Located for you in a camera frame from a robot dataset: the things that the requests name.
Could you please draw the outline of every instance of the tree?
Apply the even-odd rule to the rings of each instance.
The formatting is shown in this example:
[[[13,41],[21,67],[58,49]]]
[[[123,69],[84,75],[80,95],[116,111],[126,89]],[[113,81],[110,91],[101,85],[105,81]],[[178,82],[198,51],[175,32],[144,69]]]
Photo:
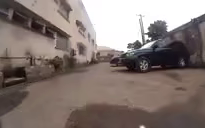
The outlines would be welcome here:
[[[138,40],[136,40],[133,43],[128,43],[128,46],[127,46],[128,49],[132,49],[132,50],[133,49],[139,49],[141,47],[142,47],[142,43]]]
[[[167,23],[162,20],[154,21],[148,27],[148,31],[147,35],[151,38],[151,41],[161,39],[167,33]]]

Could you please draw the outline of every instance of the paved road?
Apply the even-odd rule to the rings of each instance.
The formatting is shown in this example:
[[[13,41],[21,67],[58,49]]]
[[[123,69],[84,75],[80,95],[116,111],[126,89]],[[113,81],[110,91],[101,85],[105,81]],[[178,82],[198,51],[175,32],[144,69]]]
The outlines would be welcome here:
[[[101,63],[0,93],[0,128],[205,128],[205,70]]]

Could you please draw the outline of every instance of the building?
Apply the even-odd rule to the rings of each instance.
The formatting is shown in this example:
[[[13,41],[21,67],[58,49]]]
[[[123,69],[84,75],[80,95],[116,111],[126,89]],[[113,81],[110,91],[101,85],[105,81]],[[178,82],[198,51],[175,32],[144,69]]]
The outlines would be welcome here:
[[[0,68],[29,64],[28,56],[78,63],[96,55],[96,32],[81,0],[0,0]]]
[[[170,31],[164,40],[181,41],[190,53],[190,63],[197,66],[205,65],[205,14]]]
[[[106,46],[98,46],[97,58],[101,62],[108,62],[114,56],[120,56],[123,51],[118,51]]]

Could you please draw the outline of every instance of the parked car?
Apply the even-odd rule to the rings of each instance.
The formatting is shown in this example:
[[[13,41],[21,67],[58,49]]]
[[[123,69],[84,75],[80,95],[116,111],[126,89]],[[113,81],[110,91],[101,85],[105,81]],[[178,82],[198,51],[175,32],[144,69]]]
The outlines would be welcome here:
[[[152,66],[184,68],[188,65],[189,52],[179,41],[157,40],[145,44],[140,49],[129,51],[120,58],[129,70],[148,72]]]
[[[111,67],[118,67],[122,66],[123,64],[121,63],[121,58],[120,56],[113,57],[110,61],[110,66]]]

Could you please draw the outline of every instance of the car headlight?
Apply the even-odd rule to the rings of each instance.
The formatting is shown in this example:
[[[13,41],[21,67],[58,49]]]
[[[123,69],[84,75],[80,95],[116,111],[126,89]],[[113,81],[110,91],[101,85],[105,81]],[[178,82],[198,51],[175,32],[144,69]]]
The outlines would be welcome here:
[[[127,56],[129,56],[129,57],[134,56],[134,55],[135,55],[134,52],[129,52],[129,53],[127,54]]]

